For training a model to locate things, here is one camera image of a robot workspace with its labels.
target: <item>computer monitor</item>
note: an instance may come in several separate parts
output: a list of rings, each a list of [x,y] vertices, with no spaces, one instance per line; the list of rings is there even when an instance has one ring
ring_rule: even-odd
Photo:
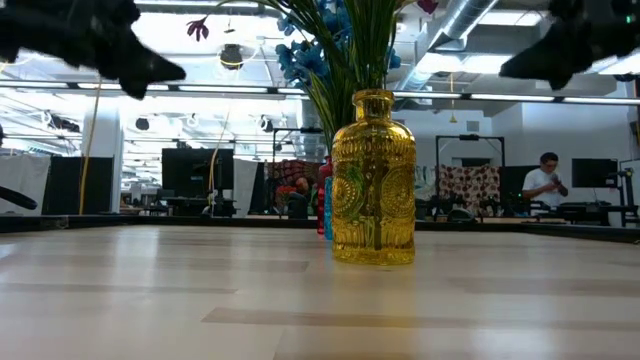
[[[175,196],[204,197],[209,190],[213,149],[162,149],[162,188]],[[219,149],[214,165],[216,189],[233,189],[233,150]]]
[[[618,160],[572,159],[571,185],[574,188],[615,188],[618,186]]]

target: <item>television screen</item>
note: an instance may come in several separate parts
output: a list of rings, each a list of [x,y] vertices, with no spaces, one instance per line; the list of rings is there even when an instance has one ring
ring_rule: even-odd
[[[571,184],[574,188],[615,188],[618,186],[618,160],[572,159]]]

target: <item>man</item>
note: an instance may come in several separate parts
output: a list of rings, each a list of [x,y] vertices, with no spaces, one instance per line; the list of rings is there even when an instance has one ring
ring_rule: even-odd
[[[562,179],[556,171],[558,155],[545,153],[540,157],[540,168],[530,171],[522,185],[522,196],[525,199],[541,201],[551,208],[560,205],[562,197],[569,195],[569,190],[562,185]]]

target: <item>bottle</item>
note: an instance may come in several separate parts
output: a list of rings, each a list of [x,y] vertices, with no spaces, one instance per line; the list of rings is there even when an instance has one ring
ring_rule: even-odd
[[[393,93],[354,96],[356,122],[333,142],[333,255],[359,264],[412,263],[415,139],[391,121]]]

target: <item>black blurry object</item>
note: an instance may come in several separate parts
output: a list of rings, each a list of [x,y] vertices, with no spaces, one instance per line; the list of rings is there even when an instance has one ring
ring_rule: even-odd
[[[136,129],[142,131],[149,130],[149,120],[145,118],[138,118],[138,120],[136,120]]]
[[[154,82],[182,80],[184,70],[143,46],[131,30],[140,12],[133,0],[6,0],[0,9],[0,58],[20,48],[95,68],[143,99]]]
[[[551,0],[549,12],[553,17],[563,21],[576,19],[584,12],[583,0]]]
[[[504,63],[501,77],[546,80],[552,90],[560,90],[574,74],[588,70],[594,62],[610,56],[627,56],[640,45],[637,22],[628,24],[618,19],[593,24],[583,19],[581,1],[564,0],[563,3],[564,8],[560,5],[550,8],[558,20],[545,36]]]
[[[35,210],[38,207],[38,203],[30,197],[2,186],[0,186],[0,199],[4,199],[27,210]]]

